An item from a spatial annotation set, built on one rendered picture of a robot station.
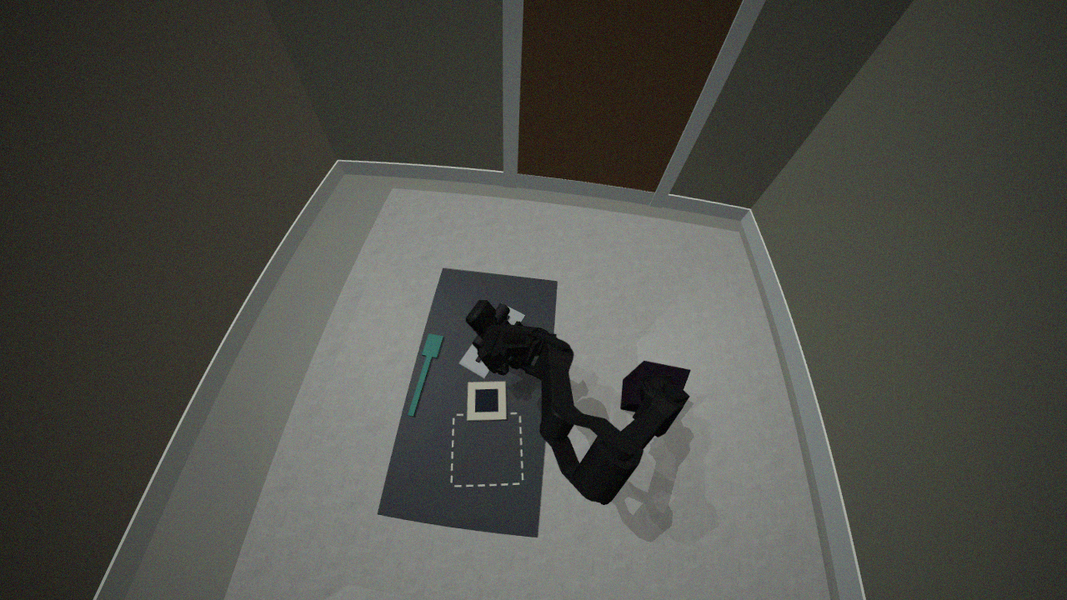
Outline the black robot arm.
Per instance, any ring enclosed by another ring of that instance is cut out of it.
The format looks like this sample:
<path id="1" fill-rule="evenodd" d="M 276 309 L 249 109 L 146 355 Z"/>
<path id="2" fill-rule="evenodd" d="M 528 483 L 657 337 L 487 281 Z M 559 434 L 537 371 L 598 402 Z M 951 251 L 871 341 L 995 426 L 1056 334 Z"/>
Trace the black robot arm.
<path id="1" fill-rule="evenodd" d="M 608 419 L 583 414 L 575 406 L 570 385 L 574 351 L 556 334 L 541 327 L 490 323 L 478 356 L 487 368 L 509 373 L 509 358 L 519 358 L 517 368 L 542 381 L 540 435 L 555 453 L 560 472 L 591 502 L 609 504 L 630 479 L 654 435 L 659 438 L 681 413 L 689 393 L 672 385 L 672 375 L 644 375 L 638 407 L 627 427 L 619 432 Z M 539 357 L 531 365 L 534 357 Z M 671 378 L 670 378 L 671 377 Z M 572 426 L 591 428 L 598 439 L 582 463 L 568 438 Z"/>

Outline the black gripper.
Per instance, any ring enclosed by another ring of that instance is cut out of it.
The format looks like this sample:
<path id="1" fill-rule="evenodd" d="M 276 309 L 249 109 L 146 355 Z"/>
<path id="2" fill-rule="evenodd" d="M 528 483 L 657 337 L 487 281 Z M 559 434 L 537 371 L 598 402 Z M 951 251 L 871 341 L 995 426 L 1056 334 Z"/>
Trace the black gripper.
<path id="1" fill-rule="evenodd" d="M 469 327 L 483 340 L 485 329 L 490 327 L 490 323 L 498 323 L 495 315 L 496 310 L 494 310 L 490 302 L 487 300 L 478 300 L 475 307 L 469 311 L 469 315 L 466 317 L 466 323 L 469 323 Z M 507 320 L 504 320 L 501 323 L 508 323 L 508 326 L 523 326 L 521 322 L 509 323 Z M 517 369 L 519 361 L 521 360 L 519 360 L 517 357 L 511 357 L 508 364 L 511 368 Z"/>

